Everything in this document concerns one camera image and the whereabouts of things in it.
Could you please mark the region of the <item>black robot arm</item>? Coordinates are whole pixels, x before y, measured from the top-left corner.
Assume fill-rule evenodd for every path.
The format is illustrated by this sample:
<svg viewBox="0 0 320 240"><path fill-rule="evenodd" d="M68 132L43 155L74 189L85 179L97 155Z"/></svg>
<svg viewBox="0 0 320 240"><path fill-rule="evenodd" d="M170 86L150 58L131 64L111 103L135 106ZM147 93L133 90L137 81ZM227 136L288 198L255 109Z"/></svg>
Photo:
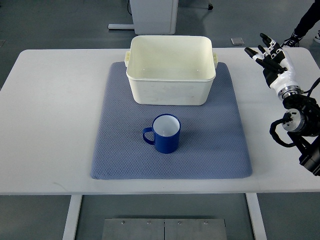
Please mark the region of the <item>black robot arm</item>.
<svg viewBox="0 0 320 240"><path fill-rule="evenodd" d="M299 164L313 175L320 175L320 106L311 93L320 83L317 79L307 91L289 90L282 104L286 109L283 117L270 125L269 133L273 140L285 148L297 147L301 156ZM286 143L276 132L278 125L287 131L292 140Z"/></svg>

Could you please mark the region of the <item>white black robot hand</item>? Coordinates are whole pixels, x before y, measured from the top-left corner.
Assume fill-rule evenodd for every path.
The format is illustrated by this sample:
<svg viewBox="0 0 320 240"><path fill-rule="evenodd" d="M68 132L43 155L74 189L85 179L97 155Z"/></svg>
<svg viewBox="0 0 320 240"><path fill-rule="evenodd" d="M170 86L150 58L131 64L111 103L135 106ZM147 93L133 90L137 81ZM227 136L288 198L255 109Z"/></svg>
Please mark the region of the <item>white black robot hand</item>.
<svg viewBox="0 0 320 240"><path fill-rule="evenodd" d="M296 70L288 53L266 34L261 33L260 37L266 47L259 45L258 52L246 47L244 51L263 68L267 86L275 90L280 100L301 94L302 90L296 81Z"/></svg>

